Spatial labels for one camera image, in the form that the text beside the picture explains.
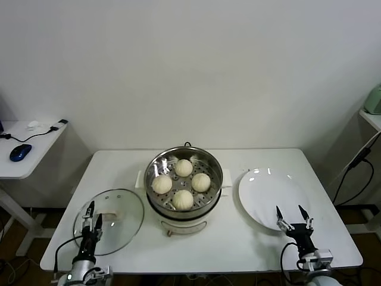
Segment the white plate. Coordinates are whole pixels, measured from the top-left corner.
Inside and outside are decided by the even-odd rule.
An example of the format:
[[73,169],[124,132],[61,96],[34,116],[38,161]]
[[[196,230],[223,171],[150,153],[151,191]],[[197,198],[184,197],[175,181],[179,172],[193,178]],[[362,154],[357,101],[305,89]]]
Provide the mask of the white plate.
[[276,206],[288,223],[303,222],[298,205],[309,215],[310,202],[302,188],[287,173],[260,168],[248,172],[239,183],[239,199],[246,212],[266,228],[280,231],[276,225]]

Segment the white cable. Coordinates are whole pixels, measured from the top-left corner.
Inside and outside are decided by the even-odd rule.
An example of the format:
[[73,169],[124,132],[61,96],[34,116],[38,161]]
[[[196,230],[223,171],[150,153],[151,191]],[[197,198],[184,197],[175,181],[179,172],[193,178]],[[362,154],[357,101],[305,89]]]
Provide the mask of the white cable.
[[16,279],[16,271],[18,271],[25,263],[27,263],[28,261],[31,261],[32,263],[34,263],[35,265],[39,266],[39,264],[37,262],[35,262],[33,259],[31,258],[28,258],[27,260],[25,260],[18,268],[14,269],[13,266],[9,263],[9,262],[5,262],[6,265],[8,265],[11,269],[12,269],[12,273],[9,275],[8,277],[8,284],[12,284],[15,279]]
[[214,280],[216,280],[216,279],[218,279],[218,278],[221,278],[221,277],[225,278],[225,279],[229,282],[229,284],[230,284],[231,286],[234,286],[233,282],[232,282],[226,275],[220,275],[220,276],[216,276],[216,277],[214,277],[213,279],[210,279],[210,281],[209,281],[205,286],[208,286],[209,284],[211,284],[212,282],[214,282]]
[[352,158],[352,160],[351,161],[349,161],[349,163],[338,173],[338,175],[333,179],[333,180],[331,180],[331,182],[328,184],[328,186],[327,186],[327,188],[329,188],[332,184],[333,184],[333,182],[335,181],[335,180],[337,180],[338,179],[338,177],[346,170],[346,168],[348,168],[348,166],[353,162],[353,160],[357,157],[357,155],[359,155],[359,153],[366,147],[366,146],[368,146],[369,145],[369,143],[371,143],[371,141],[373,140],[373,139],[375,139],[375,137],[377,137],[379,134],[381,133],[381,130],[380,131],[378,131],[376,134],[374,134],[369,140],[368,140],[368,142],[366,142],[365,143],[365,145],[363,145],[361,148],[360,148],[360,150],[358,150],[358,152],[356,153],[356,155]]

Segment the steamed bun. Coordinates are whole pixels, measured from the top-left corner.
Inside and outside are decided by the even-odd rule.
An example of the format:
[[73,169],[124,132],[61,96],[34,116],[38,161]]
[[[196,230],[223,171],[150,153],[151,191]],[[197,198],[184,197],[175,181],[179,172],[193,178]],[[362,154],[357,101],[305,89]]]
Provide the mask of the steamed bun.
[[188,177],[193,171],[192,163],[185,159],[179,160],[174,167],[174,171],[180,177]]
[[189,210],[193,206],[192,193],[186,189],[181,189],[173,195],[172,203],[176,210]]
[[167,175],[159,175],[152,181],[152,189],[159,195],[169,192],[172,188],[172,180]]
[[206,192],[210,188],[210,178],[207,174],[199,173],[192,179],[192,188],[196,192]]

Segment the table leg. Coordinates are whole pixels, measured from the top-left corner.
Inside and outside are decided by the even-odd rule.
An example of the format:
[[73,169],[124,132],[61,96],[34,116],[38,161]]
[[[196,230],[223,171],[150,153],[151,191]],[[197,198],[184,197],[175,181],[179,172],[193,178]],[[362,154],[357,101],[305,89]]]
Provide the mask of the table leg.
[[0,206],[17,219],[26,229],[36,234],[43,232],[42,226],[23,210],[2,188],[0,188]]
[[28,233],[16,251],[16,256],[25,256],[35,238],[52,238],[55,228],[43,228],[41,226],[46,214],[38,214],[34,220],[2,188],[0,188],[0,206],[12,216],[10,224],[12,224],[13,218],[15,218],[28,229]]
[[350,234],[376,234],[381,241],[381,212],[373,216],[370,210],[362,210],[367,223],[346,225]]
[[[45,216],[46,214],[44,213],[38,214],[36,216],[37,223],[41,223]],[[24,240],[21,242],[20,246],[16,251],[16,256],[25,256],[35,238],[52,238],[54,231],[55,228],[43,228],[40,234],[35,234],[32,231],[28,231],[28,233],[24,237]]]

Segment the floor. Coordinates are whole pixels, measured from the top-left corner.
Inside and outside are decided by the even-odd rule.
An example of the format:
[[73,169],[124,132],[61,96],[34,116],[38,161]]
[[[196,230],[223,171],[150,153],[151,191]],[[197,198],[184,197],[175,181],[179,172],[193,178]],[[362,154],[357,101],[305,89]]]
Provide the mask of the floor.
[[[365,218],[361,212],[353,210],[341,210],[340,215],[345,223],[364,223]],[[43,226],[47,228],[55,227],[61,219],[63,212],[49,213],[43,222]],[[0,209],[0,218],[4,223],[10,218],[9,215]],[[21,243],[24,235],[26,234],[25,228],[18,222],[13,223],[12,227],[3,237],[0,243],[0,258],[10,262],[14,268],[18,267],[25,261],[25,258],[14,259],[14,253]],[[375,268],[381,271],[381,243],[373,234],[353,235],[352,236],[357,247],[360,249],[364,258],[364,265],[366,267]],[[49,240],[38,239],[35,240],[29,249],[27,256],[37,263],[42,258],[43,252],[48,246]],[[33,263],[23,265],[16,274],[16,281],[13,285],[49,285],[52,279],[52,273],[45,272],[39,266]],[[345,269],[342,273],[334,272],[333,276],[342,285],[360,285],[355,275],[356,269]],[[0,260],[0,285],[6,285],[7,279],[11,274],[10,267],[6,266],[4,269],[1,267]],[[292,273],[292,279],[297,279],[299,273]],[[280,273],[265,273],[265,274],[231,274],[231,275],[210,275],[207,278],[198,278],[191,280],[184,275],[116,275],[113,285],[120,286],[254,286],[257,280],[259,286],[271,285],[285,285],[281,280]],[[362,285],[381,285],[381,274],[365,269],[361,271]]]

